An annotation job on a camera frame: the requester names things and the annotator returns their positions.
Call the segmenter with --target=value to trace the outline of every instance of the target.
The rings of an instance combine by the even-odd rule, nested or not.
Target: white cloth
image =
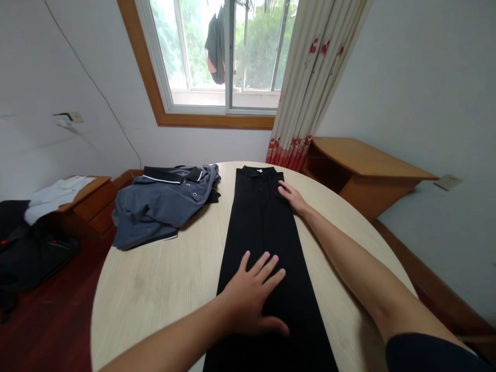
[[[267,163],[300,170],[371,3],[298,3]]]
[[[24,219],[29,225],[34,225],[40,217],[74,201],[78,192],[94,180],[94,177],[73,176],[66,180],[58,180],[53,185],[33,193],[26,198],[31,202],[24,213]]]

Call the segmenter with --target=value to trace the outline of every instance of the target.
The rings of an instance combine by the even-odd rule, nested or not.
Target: gray polo shirt
[[[218,166],[145,167],[142,177],[120,190],[112,213],[122,251],[172,239],[177,230],[208,200],[220,180]]]

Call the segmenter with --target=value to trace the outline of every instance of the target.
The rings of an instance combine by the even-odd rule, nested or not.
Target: white wall
[[[496,326],[496,3],[374,0],[317,135],[438,176],[380,220]]]
[[[116,1],[49,0],[144,165],[265,159],[269,131],[159,128]],[[79,111],[76,136],[52,114]],[[0,4],[0,200],[72,174],[118,176],[138,168],[105,101],[43,1]]]
[[[51,115],[80,111],[77,136]],[[138,165],[109,108],[41,1],[0,3],[0,200],[72,174]]]
[[[159,128],[116,1],[48,0],[143,164],[264,161],[270,131]]]

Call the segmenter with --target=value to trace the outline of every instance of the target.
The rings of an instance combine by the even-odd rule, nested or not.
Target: wall plate
[[[459,185],[463,182],[462,179],[459,179],[456,176],[453,176],[451,174],[444,175],[440,179],[438,179],[434,184],[446,191],[451,190],[453,187],[456,185]]]
[[[84,122],[83,117],[77,111],[71,111],[69,115],[71,116],[73,122]]]

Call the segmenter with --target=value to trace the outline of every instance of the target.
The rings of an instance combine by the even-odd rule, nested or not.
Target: hand
[[[288,199],[289,204],[294,208],[299,215],[302,215],[306,210],[310,208],[310,206],[303,200],[303,197],[300,195],[298,190],[296,190],[293,186],[288,185],[284,181],[279,181],[279,186],[277,189],[279,193]]]
[[[227,309],[229,329],[232,333],[249,335],[277,331],[288,337],[289,328],[285,322],[273,316],[264,317],[261,313],[265,300],[283,280],[286,270],[280,269],[266,281],[279,261],[279,257],[272,256],[272,259],[264,266],[270,257],[270,253],[265,252],[247,272],[246,264],[249,257],[248,251],[241,259],[238,272],[217,297]]]

